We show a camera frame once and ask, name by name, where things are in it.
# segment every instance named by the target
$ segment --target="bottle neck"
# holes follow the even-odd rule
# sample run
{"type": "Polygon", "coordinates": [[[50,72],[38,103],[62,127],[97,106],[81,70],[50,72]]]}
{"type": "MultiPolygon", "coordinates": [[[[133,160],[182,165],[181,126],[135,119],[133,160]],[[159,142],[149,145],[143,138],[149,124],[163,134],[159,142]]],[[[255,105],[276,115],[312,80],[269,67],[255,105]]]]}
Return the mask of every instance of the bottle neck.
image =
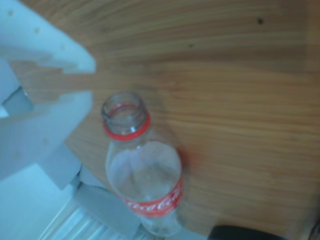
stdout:
{"type": "Polygon", "coordinates": [[[108,98],[101,114],[106,133],[117,141],[132,141],[150,126],[150,115],[143,100],[133,92],[117,93],[108,98]]]}

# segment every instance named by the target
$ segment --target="wooden table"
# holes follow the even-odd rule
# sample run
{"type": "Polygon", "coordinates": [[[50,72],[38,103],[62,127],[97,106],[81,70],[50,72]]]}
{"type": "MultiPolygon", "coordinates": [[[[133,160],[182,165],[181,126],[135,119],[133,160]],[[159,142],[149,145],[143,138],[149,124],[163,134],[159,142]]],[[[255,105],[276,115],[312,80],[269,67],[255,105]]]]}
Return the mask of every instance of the wooden table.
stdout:
{"type": "Polygon", "coordinates": [[[320,1],[24,0],[88,48],[94,75],[13,64],[31,99],[90,89],[67,143],[106,185],[103,101],[133,90],[183,152],[187,226],[298,239],[320,193],[320,1]]]}

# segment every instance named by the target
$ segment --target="clear plastic bottle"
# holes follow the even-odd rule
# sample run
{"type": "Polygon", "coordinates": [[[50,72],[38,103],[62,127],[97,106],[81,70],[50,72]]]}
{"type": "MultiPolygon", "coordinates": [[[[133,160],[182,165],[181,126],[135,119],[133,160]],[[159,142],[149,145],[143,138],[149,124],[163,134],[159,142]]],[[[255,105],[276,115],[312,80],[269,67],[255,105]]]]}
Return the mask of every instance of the clear plastic bottle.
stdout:
{"type": "Polygon", "coordinates": [[[150,127],[150,114],[133,92],[111,96],[102,107],[111,138],[107,178],[152,234],[171,236],[181,229],[182,166],[176,149],[150,127]]]}

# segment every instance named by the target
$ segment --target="coca-cola label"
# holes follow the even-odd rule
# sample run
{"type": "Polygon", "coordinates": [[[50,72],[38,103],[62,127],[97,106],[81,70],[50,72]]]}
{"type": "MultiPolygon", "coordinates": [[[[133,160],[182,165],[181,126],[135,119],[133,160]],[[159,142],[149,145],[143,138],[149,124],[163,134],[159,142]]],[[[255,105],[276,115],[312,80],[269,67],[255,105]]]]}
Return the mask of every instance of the coca-cola label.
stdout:
{"type": "Polygon", "coordinates": [[[174,189],[166,196],[150,202],[135,202],[123,198],[122,200],[128,205],[128,207],[136,214],[143,215],[145,217],[162,217],[179,205],[183,196],[183,183],[182,178],[177,182],[174,189]]]}

